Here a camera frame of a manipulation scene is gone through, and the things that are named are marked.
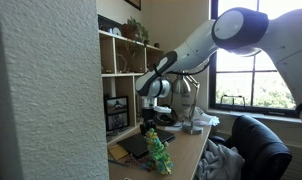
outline black chair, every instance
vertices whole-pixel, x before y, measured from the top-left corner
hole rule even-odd
[[[243,180],[280,179],[292,160],[290,150],[279,137],[250,116],[243,115],[235,120],[232,135],[226,141],[216,136],[209,139],[237,148],[245,159],[241,170]]]

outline framed photo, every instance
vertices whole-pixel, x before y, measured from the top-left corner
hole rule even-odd
[[[141,0],[125,0],[125,1],[141,11]]]
[[[112,131],[129,126],[128,97],[105,98],[106,130]]]

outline gray fabric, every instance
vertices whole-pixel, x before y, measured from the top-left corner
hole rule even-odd
[[[216,145],[208,139],[199,161],[196,180],[240,180],[244,159],[236,148]]]

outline window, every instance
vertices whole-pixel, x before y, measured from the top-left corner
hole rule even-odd
[[[269,19],[302,8],[302,0],[212,0],[211,4],[213,19],[234,7],[266,13]],[[218,50],[210,59],[210,108],[297,117],[294,99],[265,52],[240,57]]]

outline wooden desk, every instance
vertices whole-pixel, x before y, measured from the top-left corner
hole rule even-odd
[[[211,126],[205,126],[203,133],[197,135],[190,135],[183,131],[172,131],[176,135],[176,139],[170,142],[167,148],[174,166],[172,175],[161,175],[157,171],[147,172],[138,167],[123,167],[109,163],[109,177],[111,180],[124,180],[124,178],[132,180],[193,179],[210,130]],[[125,137],[129,137],[137,132],[139,132],[139,128],[134,129]]]

